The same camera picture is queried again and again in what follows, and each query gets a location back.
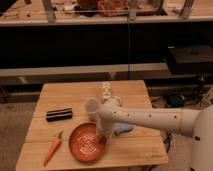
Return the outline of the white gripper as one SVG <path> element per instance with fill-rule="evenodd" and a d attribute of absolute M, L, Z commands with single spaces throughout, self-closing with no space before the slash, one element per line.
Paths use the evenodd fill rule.
<path fill-rule="evenodd" d="M 114 129 L 115 129 L 115 124 L 114 123 L 103 124 L 101 126 L 101 129 L 100 129 L 99 122 L 97 122 L 96 123 L 96 137 L 97 137 L 97 140 L 101 139 L 102 134 L 104 136 L 110 136 L 111 134 L 114 133 Z"/>

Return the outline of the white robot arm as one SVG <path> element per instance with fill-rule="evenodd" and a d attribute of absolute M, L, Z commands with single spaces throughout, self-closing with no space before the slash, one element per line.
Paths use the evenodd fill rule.
<path fill-rule="evenodd" d="M 97 103 L 98 129 L 106 136 L 114 122 L 168 131 L 192 139 L 189 171 L 213 171 L 213 105 L 186 108 L 130 109 Z"/>

